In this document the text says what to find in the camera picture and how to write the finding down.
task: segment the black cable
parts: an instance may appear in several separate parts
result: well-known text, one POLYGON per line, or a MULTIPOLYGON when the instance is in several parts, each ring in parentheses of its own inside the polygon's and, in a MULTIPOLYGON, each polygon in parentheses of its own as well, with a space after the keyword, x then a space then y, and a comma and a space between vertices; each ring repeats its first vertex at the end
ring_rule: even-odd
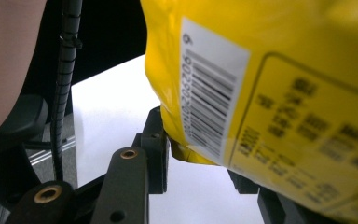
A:
POLYGON ((62 126, 65 115, 72 74, 75 66, 76 50, 82 44, 77 39, 83 0, 62 1, 62 31, 60 35, 60 55, 57 85, 52 108, 50 125, 51 154, 56 180, 63 180, 62 170, 62 126))

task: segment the dark background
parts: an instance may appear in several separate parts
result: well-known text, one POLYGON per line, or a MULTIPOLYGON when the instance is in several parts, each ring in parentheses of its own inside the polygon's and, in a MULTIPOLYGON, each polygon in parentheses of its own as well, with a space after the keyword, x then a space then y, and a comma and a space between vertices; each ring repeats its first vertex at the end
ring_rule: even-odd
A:
MULTIPOLYGON (((21 94, 39 94, 52 108, 57 76, 62 0, 48 0, 21 94)), ((72 84, 145 53, 146 27, 140 0, 83 0, 72 84)), ((66 114, 72 112, 69 97, 66 114)))

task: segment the black plastic part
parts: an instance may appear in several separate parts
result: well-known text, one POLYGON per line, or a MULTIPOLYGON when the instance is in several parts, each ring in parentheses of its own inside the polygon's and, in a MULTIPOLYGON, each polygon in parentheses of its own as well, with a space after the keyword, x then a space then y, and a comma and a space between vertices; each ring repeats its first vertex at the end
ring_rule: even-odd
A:
POLYGON ((48 104, 37 95, 21 95, 0 127, 0 153, 41 134, 48 104))
POLYGON ((230 170, 228 170, 228 174, 239 194, 257 194, 259 186, 252 180, 241 175, 237 175, 230 170))
POLYGON ((62 46, 60 50, 59 60, 62 62, 72 62, 76 58, 76 48, 62 46))
POLYGON ((147 158, 138 147, 122 148, 114 153, 91 223, 148 223, 147 158), (122 155, 130 152, 132 158, 122 155))
POLYGON ((69 16, 80 17, 82 0, 62 1, 62 11, 69 16))
MULTIPOLYGON (((75 67, 75 63, 73 62, 61 62, 59 65, 58 65, 58 70, 60 71, 61 74, 65 75, 65 74, 71 74, 72 71, 74 71, 74 67, 75 67)), ((62 82, 70 82, 70 78, 67 78, 67 80, 65 79, 62 79, 62 81, 59 81, 60 83, 62 82)))
POLYGON ((68 34, 77 34, 80 25, 80 17, 72 17, 68 14, 66 20, 62 22, 62 29, 68 34))
POLYGON ((105 175, 102 175, 75 190, 77 207, 75 224, 89 224, 91 222, 97 199, 103 187, 104 177, 105 175))
POLYGON ((142 138, 142 133, 137 133, 135 135, 135 138, 133 139, 132 146, 133 147, 140 147, 141 143, 142 143, 141 138, 142 138))
POLYGON ((47 114, 43 98, 20 96, 0 127, 0 204, 8 210, 40 184, 22 142, 43 132, 47 114))
POLYGON ((11 212, 7 224, 55 224, 71 223, 75 215, 74 192, 71 185, 61 181, 49 181, 31 189, 11 212), (44 188, 59 188, 58 197, 47 203, 38 203, 36 194, 44 188))
POLYGON ((260 188, 257 203, 265 224, 284 223, 285 213, 275 192, 260 188))
POLYGON ((169 141, 164 132, 159 106, 149 112, 141 135, 140 147, 145 150, 148 158, 149 193, 166 192, 169 141))
POLYGON ((269 189, 260 188, 257 202, 266 224, 337 224, 269 189))

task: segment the white label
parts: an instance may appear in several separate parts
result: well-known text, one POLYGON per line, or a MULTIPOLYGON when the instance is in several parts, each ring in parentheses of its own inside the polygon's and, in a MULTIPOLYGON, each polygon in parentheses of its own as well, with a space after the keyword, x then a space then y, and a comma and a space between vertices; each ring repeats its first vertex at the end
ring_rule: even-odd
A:
POLYGON ((250 52, 183 18, 181 118, 186 141, 221 162, 250 52))

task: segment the white surface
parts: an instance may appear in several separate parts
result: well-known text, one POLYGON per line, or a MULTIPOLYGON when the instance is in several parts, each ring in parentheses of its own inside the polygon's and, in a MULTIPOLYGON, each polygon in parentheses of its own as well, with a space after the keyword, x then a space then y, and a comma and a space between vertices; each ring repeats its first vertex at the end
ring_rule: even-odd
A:
MULTIPOLYGON (((112 154, 129 147, 149 110, 159 105, 144 71, 145 57, 109 69, 72 88, 77 179, 103 175, 112 154)), ((150 195, 150 223, 263 223, 255 195, 240 195, 227 170, 170 157, 168 192, 150 195)))

